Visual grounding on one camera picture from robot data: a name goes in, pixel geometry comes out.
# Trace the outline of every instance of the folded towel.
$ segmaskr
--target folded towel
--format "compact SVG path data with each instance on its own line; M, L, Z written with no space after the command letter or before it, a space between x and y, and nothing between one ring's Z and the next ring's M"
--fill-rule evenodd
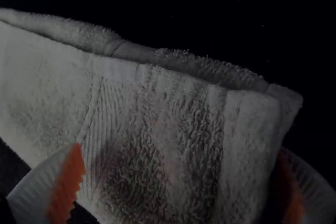
M80 143L78 202L101 223L258 220L299 94L90 24L0 20L0 136L30 167Z

